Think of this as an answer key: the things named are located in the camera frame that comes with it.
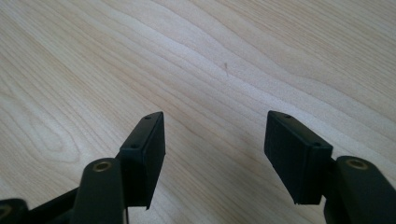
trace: light wood surface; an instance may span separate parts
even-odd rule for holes
[[[263,154],[293,115],[396,186],[395,1],[0,1],[0,196],[34,208],[163,111],[133,223],[324,223]]]

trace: wood grain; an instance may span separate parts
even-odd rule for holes
[[[165,114],[134,223],[324,223],[262,152],[292,114],[396,186],[394,1],[0,1],[0,196],[31,208]]]

